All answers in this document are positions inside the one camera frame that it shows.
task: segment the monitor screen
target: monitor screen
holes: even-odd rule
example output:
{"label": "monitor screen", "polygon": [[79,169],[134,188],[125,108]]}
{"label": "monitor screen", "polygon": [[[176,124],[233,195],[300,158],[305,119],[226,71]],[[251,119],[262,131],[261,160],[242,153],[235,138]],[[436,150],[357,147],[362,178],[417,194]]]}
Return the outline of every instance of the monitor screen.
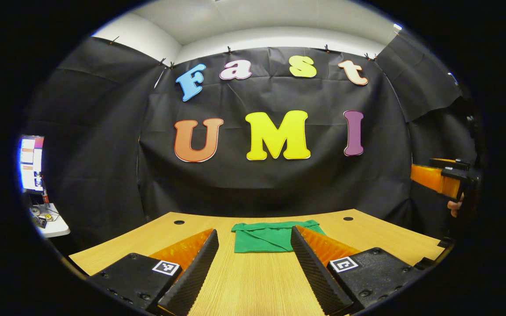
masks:
{"label": "monitor screen", "polygon": [[22,188],[42,193],[42,143],[44,136],[21,136],[19,170]]}

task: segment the screw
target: screw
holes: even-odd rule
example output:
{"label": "screw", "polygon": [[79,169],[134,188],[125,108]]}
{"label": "screw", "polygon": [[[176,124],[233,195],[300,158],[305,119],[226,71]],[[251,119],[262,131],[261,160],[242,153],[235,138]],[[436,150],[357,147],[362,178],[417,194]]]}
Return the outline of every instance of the screw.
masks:
{"label": "screw", "polygon": [[151,296],[149,296],[148,294],[145,294],[145,293],[140,293],[139,297],[140,297],[142,300],[145,300],[145,301],[149,301],[149,300],[151,300]]}
{"label": "screw", "polygon": [[367,297],[368,295],[370,295],[372,292],[370,290],[363,290],[362,292],[359,293],[359,296],[361,298],[365,298]]}

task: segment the orange letter u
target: orange letter u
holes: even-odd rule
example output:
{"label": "orange letter u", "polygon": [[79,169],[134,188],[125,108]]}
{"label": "orange letter u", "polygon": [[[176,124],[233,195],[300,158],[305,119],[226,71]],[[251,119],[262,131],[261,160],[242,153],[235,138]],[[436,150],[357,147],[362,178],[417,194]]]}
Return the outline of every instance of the orange letter u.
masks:
{"label": "orange letter u", "polygon": [[183,120],[175,123],[175,154],[184,162],[205,162],[214,156],[217,148],[217,135],[224,121],[220,118],[208,118],[202,122],[206,126],[206,144],[201,150],[191,148],[192,130],[199,124],[195,120]]}

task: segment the human hand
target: human hand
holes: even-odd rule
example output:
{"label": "human hand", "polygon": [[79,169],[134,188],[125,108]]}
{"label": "human hand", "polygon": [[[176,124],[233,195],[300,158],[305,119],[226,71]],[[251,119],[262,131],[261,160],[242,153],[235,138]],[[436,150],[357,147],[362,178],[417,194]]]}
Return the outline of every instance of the human hand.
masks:
{"label": "human hand", "polygon": [[462,200],[464,200],[464,193],[462,192],[462,196],[460,197],[460,202],[455,203],[452,201],[448,201],[447,207],[450,209],[450,214],[452,217],[458,216],[458,210],[460,210],[460,206],[462,206]]}

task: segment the finger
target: finger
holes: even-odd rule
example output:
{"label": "finger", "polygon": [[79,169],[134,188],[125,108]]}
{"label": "finger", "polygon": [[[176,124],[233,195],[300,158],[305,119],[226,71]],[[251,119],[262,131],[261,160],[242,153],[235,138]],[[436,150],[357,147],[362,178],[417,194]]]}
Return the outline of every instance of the finger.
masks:
{"label": "finger", "polygon": [[451,210],[457,210],[458,204],[456,202],[448,201],[448,204],[446,205],[446,207]]}

